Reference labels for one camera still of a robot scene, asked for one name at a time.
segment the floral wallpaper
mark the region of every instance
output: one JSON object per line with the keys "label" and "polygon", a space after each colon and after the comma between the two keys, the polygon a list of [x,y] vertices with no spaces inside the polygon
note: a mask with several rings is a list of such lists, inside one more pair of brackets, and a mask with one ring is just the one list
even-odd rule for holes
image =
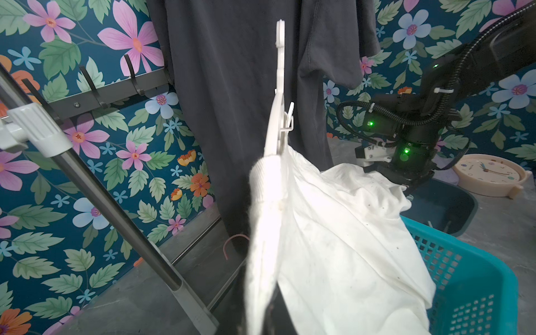
{"label": "floral wallpaper", "polygon": [[[363,82],[355,89],[326,79],[324,99],[328,137],[357,140],[337,124],[341,101],[370,101],[378,93],[418,93],[422,70],[462,43],[472,41],[501,16],[532,0],[375,0],[376,35],[381,51],[359,60]],[[465,133],[443,130],[438,155],[454,157],[471,138],[469,153],[512,160],[527,170],[536,168],[536,66],[502,79],[460,102],[463,120],[452,125]],[[344,108],[355,127],[365,111]]]}
{"label": "floral wallpaper", "polygon": [[[80,65],[96,87],[126,79],[125,53],[136,73],[163,66],[145,0],[0,0],[0,62],[48,101],[90,89]],[[176,93],[158,92],[62,126],[89,169],[157,244],[214,203]],[[5,111],[0,104],[0,115]],[[31,146],[0,152],[0,334],[54,333],[141,261],[52,160]]]}

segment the pink wire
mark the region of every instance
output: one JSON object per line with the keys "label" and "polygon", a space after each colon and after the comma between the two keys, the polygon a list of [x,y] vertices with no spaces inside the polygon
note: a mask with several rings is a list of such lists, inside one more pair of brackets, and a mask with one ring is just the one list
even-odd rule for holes
{"label": "pink wire", "polygon": [[236,235],[233,235],[231,237],[229,237],[227,239],[227,241],[225,241],[224,243],[224,256],[225,256],[225,260],[229,260],[229,257],[227,257],[227,253],[225,252],[225,246],[227,245],[227,243],[229,243],[230,240],[234,239],[235,237],[244,237],[246,238],[248,241],[249,241],[249,237],[245,236],[244,234],[236,234]]}

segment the blue laundry basket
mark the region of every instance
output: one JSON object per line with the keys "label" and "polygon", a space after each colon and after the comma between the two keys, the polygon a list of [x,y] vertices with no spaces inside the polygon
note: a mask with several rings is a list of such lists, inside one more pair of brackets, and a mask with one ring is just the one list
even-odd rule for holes
{"label": "blue laundry basket", "polygon": [[432,335],[517,334],[517,278],[501,260],[402,217],[437,289]]}

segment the concrete floor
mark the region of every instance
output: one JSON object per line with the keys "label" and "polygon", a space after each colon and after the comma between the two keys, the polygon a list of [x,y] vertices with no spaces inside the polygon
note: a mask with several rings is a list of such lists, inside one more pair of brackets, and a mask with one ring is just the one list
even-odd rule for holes
{"label": "concrete floor", "polygon": [[[355,160],[358,144],[331,140],[335,164]],[[527,182],[515,200],[475,195],[479,210],[460,240],[485,250],[510,266],[519,281],[518,334],[532,335],[536,329],[536,191]],[[201,213],[178,236],[160,249],[170,259],[179,255],[218,216],[216,206]],[[225,261],[222,246],[227,234],[220,221],[176,268],[205,303],[242,262],[232,244]],[[223,317],[225,302],[213,312]],[[59,330],[69,334],[198,334],[167,286],[146,263],[124,275],[73,320]]]}

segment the clock face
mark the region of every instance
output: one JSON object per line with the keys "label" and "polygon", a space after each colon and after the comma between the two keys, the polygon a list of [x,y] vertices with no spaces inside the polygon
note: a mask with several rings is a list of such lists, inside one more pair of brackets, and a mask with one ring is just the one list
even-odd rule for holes
{"label": "clock face", "polygon": [[463,174],[489,183],[511,184],[520,179],[519,173],[511,167],[488,159],[464,159],[456,166]]}

